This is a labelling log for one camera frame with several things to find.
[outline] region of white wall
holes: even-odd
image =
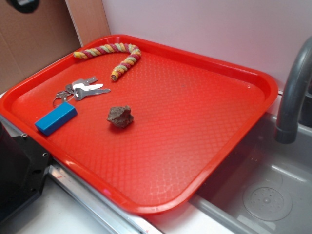
[[[112,34],[127,34],[273,76],[282,90],[312,36],[311,0],[102,0]]]

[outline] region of cardboard box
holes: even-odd
[[[0,1],[0,94],[80,48],[65,0],[41,0],[31,14]]]

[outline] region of blue rectangular object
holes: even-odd
[[[76,115],[75,107],[65,102],[39,119],[35,126],[39,131],[48,136]]]

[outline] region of tray rim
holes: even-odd
[[[88,181],[90,178],[92,178],[93,187],[97,189],[100,193],[110,198],[113,202],[121,206],[122,208],[126,209],[127,211],[130,211],[132,213],[136,214],[155,214],[164,212],[166,210],[172,209],[175,206],[183,203],[184,201],[188,200],[196,191],[196,188],[198,188],[207,177],[213,172],[215,168],[223,161],[225,157],[220,161],[220,159],[216,160],[217,155],[227,155],[231,149],[234,148],[238,142],[235,139],[242,139],[245,134],[256,124],[256,122],[261,118],[261,116],[266,112],[266,110],[270,107],[270,105],[275,101],[277,94],[278,94],[278,87],[274,79],[263,72],[260,72],[258,70],[254,70],[251,68],[247,68],[244,66],[240,66],[237,64],[229,63],[226,61],[218,60],[215,58],[210,58],[203,55],[198,55],[192,52],[183,51],[180,49],[176,49],[170,46],[158,44],[155,42],[151,42],[144,39],[135,38],[128,35],[111,35],[99,38],[82,48],[79,48],[77,51],[85,50],[88,48],[92,48],[94,46],[98,46],[101,44],[107,44],[107,43],[119,43],[121,41],[130,42],[132,44],[136,43],[136,45],[142,50],[149,52],[152,48],[158,48],[159,49],[159,55],[160,56],[166,56],[168,59],[172,60],[178,60],[179,62],[186,63],[184,60],[181,59],[181,56],[188,57],[191,59],[188,59],[186,64],[188,65],[196,65],[196,67],[200,67],[198,64],[205,64],[209,63],[209,65],[213,68],[212,72],[226,75],[230,78],[235,78],[238,80],[242,80],[247,83],[254,84],[258,88],[261,89],[261,91],[265,95],[265,100],[262,103],[261,106],[253,113],[253,115],[244,123],[244,125],[231,137],[231,139],[225,144],[225,146],[219,151],[215,157],[212,159],[212,161],[209,163],[209,167],[206,165],[206,167],[199,172],[199,176],[197,176],[191,184],[189,184],[188,187],[185,188],[185,190],[180,193],[177,197],[173,198],[172,200],[157,205],[157,206],[142,206],[139,204],[134,203],[133,201],[129,201],[125,195],[122,195],[121,192],[119,192],[116,188],[111,186],[108,183],[103,183],[103,181],[99,178],[94,178],[93,174],[89,171],[81,168],[77,162],[71,162],[71,164],[66,164],[61,162],[61,164],[65,165],[67,168],[69,168],[71,171],[73,171],[75,174],[80,176],[82,179]],[[68,155],[63,150],[59,149],[58,147],[52,147],[49,142],[46,140],[46,138],[42,137],[41,134],[35,132],[33,129],[30,128],[27,124],[23,123],[17,116],[12,114],[10,112],[10,106],[11,104],[22,94],[27,93],[29,90],[31,90],[32,87],[35,87],[36,85],[43,82],[43,80],[37,80],[41,77],[44,77],[45,80],[49,79],[51,74],[57,74],[58,72],[62,71],[61,63],[62,65],[68,65],[68,64],[74,64],[77,63],[77,61],[72,54],[69,54],[60,60],[52,63],[51,65],[47,66],[46,68],[42,69],[41,71],[33,74],[26,80],[22,81],[21,83],[13,86],[11,89],[9,89],[2,98],[0,98],[0,114],[2,114],[7,120],[12,122],[16,127],[21,129],[23,132],[27,133],[29,136],[31,136],[35,141],[37,141],[39,144],[41,144],[43,147],[47,148],[47,150],[50,151],[52,155],[63,155],[65,154],[66,157]],[[105,193],[103,192],[103,186],[108,189],[108,191],[112,191],[113,193]]]

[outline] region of stainless steel edge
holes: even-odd
[[[4,127],[12,137],[26,137],[27,134],[15,127],[10,121],[8,121],[3,115],[0,114],[0,121],[3,123]]]
[[[144,218],[129,214],[54,161],[49,176],[113,234],[162,234]]]

